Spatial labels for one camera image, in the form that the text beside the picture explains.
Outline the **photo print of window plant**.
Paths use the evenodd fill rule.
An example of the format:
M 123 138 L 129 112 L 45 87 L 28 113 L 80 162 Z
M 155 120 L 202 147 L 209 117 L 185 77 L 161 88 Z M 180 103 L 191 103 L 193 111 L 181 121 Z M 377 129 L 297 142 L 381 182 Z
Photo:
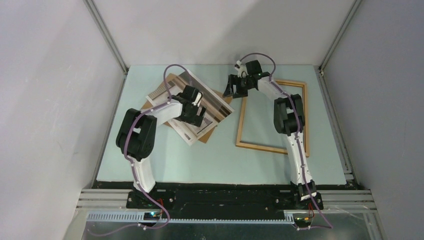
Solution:
M 207 142 L 215 127 L 233 113 L 230 99 L 222 98 L 200 81 L 191 71 L 170 73 L 154 91 L 146 96 L 142 109 L 151 110 L 157 124 L 172 127 L 188 144 Z

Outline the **light wooden picture frame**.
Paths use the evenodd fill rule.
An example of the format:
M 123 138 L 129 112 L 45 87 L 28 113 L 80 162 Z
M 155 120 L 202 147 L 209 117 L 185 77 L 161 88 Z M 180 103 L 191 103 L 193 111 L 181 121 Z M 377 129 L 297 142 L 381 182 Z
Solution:
M 276 83 L 291 94 L 302 97 L 304 111 L 303 147 L 310 156 L 308 84 L 301 81 L 277 79 Z M 273 104 L 256 90 L 242 99 L 235 145 L 255 151 L 287 154 L 283 136 L 275 131 Z

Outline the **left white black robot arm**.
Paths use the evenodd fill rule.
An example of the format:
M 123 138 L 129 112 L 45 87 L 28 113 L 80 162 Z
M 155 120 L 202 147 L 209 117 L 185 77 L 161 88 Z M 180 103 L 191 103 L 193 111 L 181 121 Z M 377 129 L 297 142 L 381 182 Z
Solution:
M 156 181 L 149 159 L 158 126 L 178 120 L 200 127 L 206 113 L 206 108 L 200 106 L 202 98 L 203 93 L 199 89 L 187 85 L 182 92 L 170 95 L 156 106 L 126 111 L 115 144 L 130 162 L 134 187 L 141 192 L 138 201 L 145 208 L 153 208 L 158 202 L 158 194 L 152 191 Z

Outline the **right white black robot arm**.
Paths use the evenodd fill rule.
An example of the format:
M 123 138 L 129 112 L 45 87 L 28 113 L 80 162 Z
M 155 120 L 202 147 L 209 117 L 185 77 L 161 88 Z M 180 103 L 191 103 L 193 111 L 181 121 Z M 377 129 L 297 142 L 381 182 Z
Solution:
M 263 71 L 258 60 L 234 65 L 236 74 L 228 76 L 223 97 L 244 98 L 255 89 L 273 103 L 273 124 L 277 133 L 284 136 L 290 165 L 290 185 L 293 188 L 291 204 L 304 209 L 317 196 L 316 185 L 309 171 L 304 147 L 306 116 L 303 99 L 290 94 L 274 80 L 272 74 Z

